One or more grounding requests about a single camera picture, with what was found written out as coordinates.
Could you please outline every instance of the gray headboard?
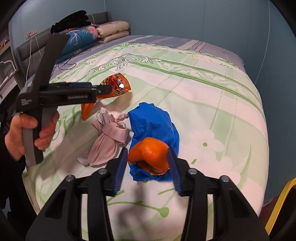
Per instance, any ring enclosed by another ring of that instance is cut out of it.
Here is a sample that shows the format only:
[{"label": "gray headboard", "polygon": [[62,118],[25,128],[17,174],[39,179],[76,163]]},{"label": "gray headboard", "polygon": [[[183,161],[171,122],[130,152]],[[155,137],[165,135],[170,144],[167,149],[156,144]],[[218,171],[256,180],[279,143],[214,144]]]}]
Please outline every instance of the gray headboard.
[{"label": "gray headboard", "polygon": [[[112,21],[109,12],[91,14],[88,15],[88,17],[88,21],[94,24],[103,24]],[[43,56],[45,46],[47,45],[48,40],[52,35],[50,33],[50,29],[51,28],[48,28],[39,34],[32,36],[32,51],[30,58],[30,66],[28,70],[28,78],[36,72],[39,66],[39,62]],[[26,78],[30,57],[30,39],[28,39],[26,42],[24,42],[22,45],[15,49],[15,55],[20,69],[24,77]]]}]

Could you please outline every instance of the snack package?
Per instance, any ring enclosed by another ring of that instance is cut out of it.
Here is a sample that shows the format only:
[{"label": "snack package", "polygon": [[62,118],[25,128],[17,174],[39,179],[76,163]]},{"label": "snack package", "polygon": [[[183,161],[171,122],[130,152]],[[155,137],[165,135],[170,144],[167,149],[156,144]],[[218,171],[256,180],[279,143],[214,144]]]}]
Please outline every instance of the snack package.
[{"label": "snack package", "polygon": [[[121,96],[131,90],[128,80],[121,73],[116,73],[114,75],[108,76],[102,81],[101,85],[111,85],[112,92],[107,95],[97,96],[97,102],[102,99]],[[84,121],[87,120],[87,117],[94,105],[95,103],[81,104],[81,119],[83,119]]]}]

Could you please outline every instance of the power strip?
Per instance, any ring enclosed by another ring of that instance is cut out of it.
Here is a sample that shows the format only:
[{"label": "power strip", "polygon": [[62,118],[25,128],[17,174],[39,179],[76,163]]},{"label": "power strip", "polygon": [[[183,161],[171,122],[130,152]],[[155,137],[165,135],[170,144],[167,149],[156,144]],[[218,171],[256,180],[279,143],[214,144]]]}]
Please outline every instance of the power strip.
[{"label": "power strip", "polygon": [[30,34],[31,34],[31,36],[33,36],[36,33],[37,33],[37,29],[34,29],[33,31],[26,34],[26,38],[28,39],[28,38],[30,38]]}]

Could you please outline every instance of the green and white bed sheet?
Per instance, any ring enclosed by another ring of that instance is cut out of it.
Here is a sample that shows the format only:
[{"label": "green and white bed sheet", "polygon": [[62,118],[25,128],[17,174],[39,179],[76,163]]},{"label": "green and white bed sheet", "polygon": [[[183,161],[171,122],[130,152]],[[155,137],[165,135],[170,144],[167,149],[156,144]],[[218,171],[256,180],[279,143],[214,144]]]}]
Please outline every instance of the green and white bed sheet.
[{"label": "green and white bed sheet", "polygon": [[[131,92],[102,100],[121,117],[140,102],[154,103],[170,114],[180,134],[179,157],[205,175],[228,175],[259,213],[268,176],[268,138],[260,95],[245,72],[211,55],[164,46],[123,43],[81,60],[53,83],[100,82],[121,72]],[[60,119],[44,161],[27,170],[23,180],[38,213],[68,174],[87,176],[77,156],[98,137],[91,122],[81,120],[79,105],[59,107]],[[127,147],[133,135],[130,129]],[[87,236],[86,199],[83,197],[83,238]],[[179,197],[173,183],[132,180],[127,166],[121,190],[109,198],[108,210],[116,240],[179,240],[188,199]],[[208,238],[213,230],[209,196]]]}]

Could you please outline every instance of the blue bag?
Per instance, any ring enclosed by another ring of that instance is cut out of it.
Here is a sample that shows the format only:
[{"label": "blue bag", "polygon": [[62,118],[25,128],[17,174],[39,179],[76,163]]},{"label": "blue bag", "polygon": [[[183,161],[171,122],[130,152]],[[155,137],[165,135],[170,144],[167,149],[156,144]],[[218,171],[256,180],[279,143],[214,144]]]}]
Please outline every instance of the blue bag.
[{"label": "blue bag", "polygon": [[[153,137],[173,147],[176,154],[179,151],[179,133],[172,123],[169,114],[166,111],[156,107],[154,104],[140,103],[138,107],[129,113],[131,128],[134,132],[130,149],[143,140],[145,137]],[[171,181],[170,170],[163,175],[153,176],[147,171],[138,167],[138,165],[129,164],[130,174],[134,181]]]}]

